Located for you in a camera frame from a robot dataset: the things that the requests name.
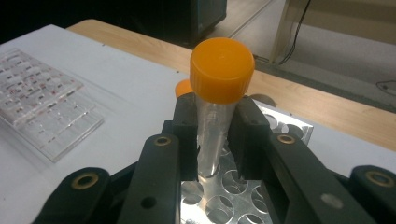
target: orange cap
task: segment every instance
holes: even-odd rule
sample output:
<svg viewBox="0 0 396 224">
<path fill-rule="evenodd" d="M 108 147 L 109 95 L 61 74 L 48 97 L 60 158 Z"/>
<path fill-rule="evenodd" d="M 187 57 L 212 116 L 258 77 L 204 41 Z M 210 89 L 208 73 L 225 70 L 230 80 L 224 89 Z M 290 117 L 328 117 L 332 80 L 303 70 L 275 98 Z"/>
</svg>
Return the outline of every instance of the orange cap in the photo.
<svg viewBox="0 0 396 224">
<path fill-rule="evenodd" d="M 229 38 L 212 38 L 199 44 L 190 59 L 192 89 L 214 104 L 239 101 L 248 90 L 254 71 L 250 50 Z"/>
<path fill-rule="evenodd" d="M 193 90 L 188 79 L 179 81 L 175 86 L 176 98 L 189 92 L 193 92 Z"/>
</svg>

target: black wire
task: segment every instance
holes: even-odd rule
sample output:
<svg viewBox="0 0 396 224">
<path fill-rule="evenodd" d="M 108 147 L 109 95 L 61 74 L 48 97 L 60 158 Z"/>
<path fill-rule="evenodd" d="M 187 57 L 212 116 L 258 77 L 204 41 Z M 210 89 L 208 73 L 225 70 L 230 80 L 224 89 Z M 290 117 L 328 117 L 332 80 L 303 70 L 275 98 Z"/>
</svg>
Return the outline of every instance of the black wire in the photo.
<svg viewBox="0 0 396 224">
<path fill-rule="evenodd" d="M 311 0 L 308 0 L 308 2 L 306 3 L 306 6 L 305 6 L 305 8 L 304 8 L 303 15 L 301 16 L 300 21 L 299 21 L 299 23 L 298 23 L 298 25 L 297 25 L 296 34 L 294 35 L 293 44 L 292 44 L 292 46 L 291 46 L 291 49 L 290 49 L 289 53 L 283 58 L 282 61 L 280 61 L 280 62 L 274 62 L 273 64 L 281 65 L 281 64 L 287 62 L 288 59 L 289 59 L 289 58 L 291 57 L 291 55 L 293 54 L 293 52 L 294 52 L 294 50 L 295 50 L 295 48 L 296 48 L 297 36 L 298 36 L 298 33 L 300 32 L 301 24 L 303 23 L 303 20 L 304 20 L 306 11 L 308 10 L 310 4 L 311 4 Z M 255 55 L 255 58 L 256 58 L 256 59 L 259 59 L 259 60 L 261 60 L 261 61 L 264 61 L 265 63 L 269 63 L 269 62 L 270 62 L 268 59 L 263 58 L 263 57 L 260 57 L 260 56 L 257 56 L 257 55 Z"/>
<path fill-rule="evenodd" d="M 376 82 L 375 85 L 384 93 L 387 93 L 392 96 L 396 96 L 396 94 L 387 91 L 387 88 L 388 88 L 387 83 L 391 83 L 391 82 L 396 83 L 396 80 L 379 81 L 379 82 Z"/>
</svg>

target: lab equipment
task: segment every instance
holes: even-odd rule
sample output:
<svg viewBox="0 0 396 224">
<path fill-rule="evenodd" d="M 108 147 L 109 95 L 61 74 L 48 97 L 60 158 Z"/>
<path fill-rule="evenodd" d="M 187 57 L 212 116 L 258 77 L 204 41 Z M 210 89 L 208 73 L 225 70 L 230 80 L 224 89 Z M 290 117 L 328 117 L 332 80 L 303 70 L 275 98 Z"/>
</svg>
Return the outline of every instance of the lab equipment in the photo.
<svg viewBox="0 0 396 224">
<path fill-rule="evenodd" d="M 233 111 L 248 90 L 254 59 L 243 44 L 212 38 L 192 52 L 190 82 L 198 113 L 198 171 L 211 176 L 218 169 Z"/>
<path fill-rule="evenodd" d="M 193 101 L 192 94 L 177 98 L 177 118 L 166 121 L 163 132 L 146 141 L 139 162 L 113 176 L 103 169 L 84 168 L 65 178 L 34 223 L 208 223 L 180 220 L 181 200 L 192 202 L 192 197 L 185 197 L 185 191 L 192 188 L 183 189 L 181 181 L 186 180 L 182 171 L 194 167 L 182 160 L 196 159 L 194 143 L 185 145 L 196 141 L 185 139 L 196 134 Z M 191 133 L 169 133 L 181 126 Z M 272 133 L 249 97 L 237 105 L 228 138 L 238 175 L 261 182 L 251 202 L 266 213 L 260 202 L 263 197 L 271 216 L 271 220 L 261 220 L 250 213 L 233 223 L 394 223 L 395 174 L 368 165 L 356 167 L 349 179 L 333 175 L 302 139 L 292 133 Z M 230 182 L 222 185 L 232 187 Z M 208 212 L 216 208 L 232 206 L 233 202 L 218 197 L 202 212 L 211 216 Z"/>
<path fill-rule="evenodd" d="M 0 118 L 51 161 L 104 120 L 82 87 L 19 49 L 0 55 Z"/>
</svg>

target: clear plastic tube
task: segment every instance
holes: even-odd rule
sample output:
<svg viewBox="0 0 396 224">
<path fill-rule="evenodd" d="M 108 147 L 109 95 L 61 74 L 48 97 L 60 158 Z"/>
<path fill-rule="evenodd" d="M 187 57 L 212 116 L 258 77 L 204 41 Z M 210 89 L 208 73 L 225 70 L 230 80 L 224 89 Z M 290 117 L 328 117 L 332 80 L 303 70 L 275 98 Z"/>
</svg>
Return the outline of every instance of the clear plastic tube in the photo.
<svg viewBox="0 0 396 224">
<path fill-rule="evenodd" d="M 196 96 L 198 113 L 198 173 L 211 176 L 216 172 L 219 155 L 227 138 L 236 103 L 209 103 Z"/>
<path fill-rule="evenodd" d="M 216 172 L 237 102 L 248 90 L 254 59 L 242 43 L 212 38 L 191 54 L 190 83 L 198 111 L 198 173 Z"/>
</svg>

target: screw hole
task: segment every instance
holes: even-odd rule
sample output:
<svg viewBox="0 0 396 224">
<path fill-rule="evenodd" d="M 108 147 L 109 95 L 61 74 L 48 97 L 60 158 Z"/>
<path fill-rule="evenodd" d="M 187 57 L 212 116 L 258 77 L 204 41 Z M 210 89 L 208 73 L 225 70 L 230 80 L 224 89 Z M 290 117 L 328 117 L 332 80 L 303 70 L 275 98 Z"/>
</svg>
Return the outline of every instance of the screw hole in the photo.
<svg viewBox="0 0 396 224">
<path fill-rule="evenodd" d="M 155 204 L 157 204 L 157 200 L 155 200 L 155 198 L 147 197 L 142 200 L 142 203 L 140 205 L 142 205 L 143 208 L 150 209 L 154 207 Z"/>
<path fill-rule="evenodd" d="M 77 176 L 72 182 L 73 189 L 88 189 L 98 182 L 99 176 L 96 173 L 84 173 Z"/>
<path fill-rule="evenodd" d="M 281 143 L 289 144 L 289 145 L 295 143 L 295 141 L 296 141 L 292 136 L 287 135 L 287 134 L 278 135 L 277 140 Z"/>
<path fill-rule="evenodd" d="M 369 171 L 366 173 L 366 177 L 381 187 L 392 188 L 395 185 L 395 181 L 391 177 L 378 171 Z"/>
<path fill-rule="evenodd" d="M 155 139 L 154 144 L 156 146 L 162 147 L 162 146 L 166 146 L 166 145 L 170 144 L 171 142 L 172 142 L 172 140 L 170 138 L 161 136 L 161 137 Z"/>
</svg>

